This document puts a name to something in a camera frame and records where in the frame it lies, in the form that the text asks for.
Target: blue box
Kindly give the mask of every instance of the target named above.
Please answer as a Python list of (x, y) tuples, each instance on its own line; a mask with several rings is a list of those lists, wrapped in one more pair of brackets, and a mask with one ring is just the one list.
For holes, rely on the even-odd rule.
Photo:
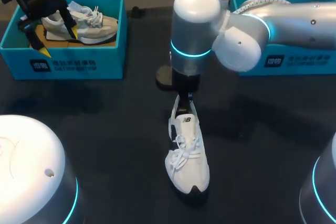
[[(231, 0), (230, 11), (234, 12), (246, 0)], [(291, 3), (335, 2), (336, 0), (287, 0)], [(275, 67), (268, 62), (280, 62)], [(336, 73), (336, 51), (315, 50), (284, 45), (267, 45), (257, 66), (241, 76), (271, 76), (290, 74)]]
[(0, 53), (16, 80), (122, 79), (127, 43), (124, 0), (67, 0), (71, 1), (91, 9), (98, 6), (105, 16), (117, 18), (116, 46), (48, 48), (48, 58), (29, 48), (25, 34), (18, 30), (17, 22), (24, 15), (18, 6), (0, 44)]

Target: dark tabletop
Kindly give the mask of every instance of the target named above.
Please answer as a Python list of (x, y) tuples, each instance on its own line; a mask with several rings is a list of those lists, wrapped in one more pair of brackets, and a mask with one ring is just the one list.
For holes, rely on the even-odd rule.
[(14, 81), (1, 58), (0, 113), (38, 119), (59, 136), (87, 224), (301, 223), (300, 187), (336, 131), (336, 76), (239, 78), (213, 58), (194, 98), (209, 198), (191, 208), (164, 167), (176, 94), (154, 81), (168, 63), (170, 25), (165, 14), (129, 19), (123, 80)]

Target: shoelace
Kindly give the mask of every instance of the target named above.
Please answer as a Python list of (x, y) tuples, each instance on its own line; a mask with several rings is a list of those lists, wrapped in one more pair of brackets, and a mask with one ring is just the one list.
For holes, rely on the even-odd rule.
[(172, 176), (176, 170), (182, 168), (187, 163), (189, 158), (199, 158), (201, 156), (198, 137), (188, 149), (186, 149), (186, 141), (182, 135), (178, 135), (173, 142), (177, 143), (179, 148), (174, 150), (172, 154), (170, 162), (173, 166)]
[(98, 11), (98, 6), (96, 6), (94, 10), (88, 6), (83, 6), (82, 8), (87, 10), (85, 14), (88, 15), (88, 17), (81, 18), (79, 21), (86, 20), (93, 27), (102, 27), (103, 14)]

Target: black sole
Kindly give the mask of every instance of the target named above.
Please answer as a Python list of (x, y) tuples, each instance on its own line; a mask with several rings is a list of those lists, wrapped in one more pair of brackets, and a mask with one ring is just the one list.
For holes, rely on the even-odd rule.
[(107, 39), (107, 40), (104, 40), (102, 42), (99, 42), (99, 43), (95, 43), (95, 44), (85, 44), (83, 43), (82, 41), (80, 40), (76, 40), (76, 39), (68, 39), (68, 40), (53, 40), (53, 39), (47, 39), (47, 30), (44, 29), (44, 37), (46, 38), (47, 41), (58, 41), (58, 42), (62, 42), (62, 41), (66, 41), (66, 42), (71, 42), (71, 43), (78, 43), (78, 44), (82, 44), (82, 45), (85, 45), (85, 46), (98, 46), (98, 45), (103, 45), (103, 44), (106, 44), (106, 43), (110, 43), (110, 42), (113, 42), (117, 39), (117, 34), (113, 35), (113, 37)]
[(169, 184), (172, 187), (174, 193), (179, 198), (181, 202), (185, 205), (192, 207), (192, 208), (199, 208), (205, 205), (209, 196), (209, 186), (206, 188), (205, 191), (197, 193), (193, 192), (193, 190), (189, 194), (184, 194), (183, 192), (179, 191), (170, 180), (168, 174), (167, 177), (169, 179)]

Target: small hole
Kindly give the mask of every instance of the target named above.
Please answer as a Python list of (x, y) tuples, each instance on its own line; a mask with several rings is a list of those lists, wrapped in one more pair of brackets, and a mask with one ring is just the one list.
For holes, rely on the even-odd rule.
[(50, 170), (50, 169), (46, 169), (46, 170), (44, 171), (44, 173), (45, 173), (45, 175), (47, 175), (47, 176), (50, 177), (50, 178), (52, 178), (52, 177), (55, 176), (53, 170)]

